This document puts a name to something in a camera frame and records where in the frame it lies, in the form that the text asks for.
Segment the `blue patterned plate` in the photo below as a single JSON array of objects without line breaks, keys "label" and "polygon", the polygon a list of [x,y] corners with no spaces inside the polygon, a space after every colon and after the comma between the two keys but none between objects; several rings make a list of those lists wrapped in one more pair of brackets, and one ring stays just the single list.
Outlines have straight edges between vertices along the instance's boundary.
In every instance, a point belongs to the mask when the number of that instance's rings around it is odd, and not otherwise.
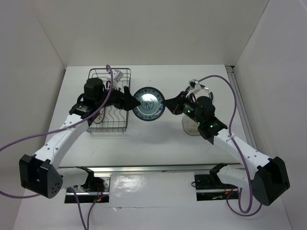
[{"label": "blue patterned plate", "polygon": [[143,87],[137,90],[133,97],[141,103],[132,110],[140,120],[151,122],[163,115],[165,111],[163,101],[165,98],[158,89]]}]

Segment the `clear glass plate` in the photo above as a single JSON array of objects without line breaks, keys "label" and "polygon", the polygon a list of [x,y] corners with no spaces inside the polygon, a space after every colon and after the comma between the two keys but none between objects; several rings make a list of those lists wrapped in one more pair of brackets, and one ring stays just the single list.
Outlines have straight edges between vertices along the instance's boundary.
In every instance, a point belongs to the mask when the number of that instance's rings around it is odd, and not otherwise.
[{"label": "clear glass plate", "polygon": [[200,136],[198,131],[198,124],[190,119],[187,115],[184,115],[181,120],[182,128],[184,132],[190,136]]}]

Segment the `white plate teal red rim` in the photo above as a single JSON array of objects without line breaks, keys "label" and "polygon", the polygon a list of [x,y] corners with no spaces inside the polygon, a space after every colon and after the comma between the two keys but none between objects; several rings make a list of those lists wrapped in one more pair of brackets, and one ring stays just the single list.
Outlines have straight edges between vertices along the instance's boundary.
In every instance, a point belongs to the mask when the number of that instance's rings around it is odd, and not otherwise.
[{"label": "white plate teal red rim", "polygon": [[198,93],[204,93],[205,96],[207,96],[208,98],[210,98],[212,101],[214,99],[214,95],[213,92],[206,86],[200,84],[200,90],[193,90],[191,89],[189,86],[185,89],[185,92],[190,93],[192,92],[194,94],[194,96],[196,96]]}]

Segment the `white plate orange sunburst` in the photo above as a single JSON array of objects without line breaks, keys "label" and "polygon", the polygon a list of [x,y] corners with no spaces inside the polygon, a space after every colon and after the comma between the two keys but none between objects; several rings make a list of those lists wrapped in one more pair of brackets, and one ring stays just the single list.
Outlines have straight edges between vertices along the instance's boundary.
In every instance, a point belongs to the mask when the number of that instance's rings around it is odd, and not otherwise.
[{"label": "white plate orange sunburst", "polygon": [[106,108],[102,108],[99,112],[99,115],[95,118],[95,120],[93,121],[93,123],[95,124],[101,124],[105,118],[105,112],[106,112]]}]

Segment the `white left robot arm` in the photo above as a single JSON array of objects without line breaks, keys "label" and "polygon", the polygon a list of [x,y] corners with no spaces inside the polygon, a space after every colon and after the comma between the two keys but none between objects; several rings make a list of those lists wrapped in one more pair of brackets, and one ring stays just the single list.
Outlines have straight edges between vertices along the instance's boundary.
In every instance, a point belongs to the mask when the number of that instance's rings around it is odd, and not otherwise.
[{"label": "white left robot arm", "polygon": [[46,198],[53,198],[62,188],[79,186],[84,191],[94,189],[102,183],[94,172],[83,166],[76,166],[70,172],[59,172],[59,165],[65,154],[106,106],[130,111],[141,103],[135,99],[127,86],[124,91],[106,89],[100,78],[86,81],[84,92],[70,109],[69,115],[51,139],[33,155],[23,155],[19,161],[21,186]]}]

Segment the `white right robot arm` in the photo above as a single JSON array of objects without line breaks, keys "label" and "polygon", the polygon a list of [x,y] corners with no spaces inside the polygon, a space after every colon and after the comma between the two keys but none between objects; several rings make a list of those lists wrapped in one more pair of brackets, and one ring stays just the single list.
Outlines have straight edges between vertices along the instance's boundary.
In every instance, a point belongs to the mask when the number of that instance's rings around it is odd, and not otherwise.
[{"label": "white right robot arm", "polygon": [[235,135],[230,128],[215,117],[215,107],[206,96],[195,102],[181,92],[175,98],[164,100],[163,104],[174,115],[185,114],[198,124],[199,134],[211,144],[233,156],[248,173],[235,169],[226,163],[219,163],[210,170],[209,182],[215,188],[231,184],[251,190],[255,199],[262,205],[271,205],[289,189],[290,183],[284,161],[271,158],[257,151]]}]

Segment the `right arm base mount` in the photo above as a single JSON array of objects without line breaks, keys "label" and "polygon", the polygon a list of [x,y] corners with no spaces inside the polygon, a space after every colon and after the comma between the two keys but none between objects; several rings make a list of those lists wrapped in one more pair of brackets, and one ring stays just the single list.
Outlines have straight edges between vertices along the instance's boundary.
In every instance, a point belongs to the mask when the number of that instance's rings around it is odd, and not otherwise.
[{"label": "right arm base mount", "polygon": [[215,183],[210,174],[196,174],[191,186],[196,190],[197,201],[216,201],[226,200],[228,195],[230,199],[238,199],[238,189],[231,184]]}]

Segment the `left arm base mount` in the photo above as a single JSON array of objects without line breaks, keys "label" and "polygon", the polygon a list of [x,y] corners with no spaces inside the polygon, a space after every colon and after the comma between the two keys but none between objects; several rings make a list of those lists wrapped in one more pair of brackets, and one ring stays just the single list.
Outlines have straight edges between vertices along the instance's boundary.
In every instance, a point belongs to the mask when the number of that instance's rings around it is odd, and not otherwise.
[{"label": "left arm base mount", "polygon": [[87,173],[63,177],[62,188],[66,190],[65,204],[77,203],[74,193],[81,204],[109,202],[111,175],[95,173],[90,182],[87,182],[87,177]]}]

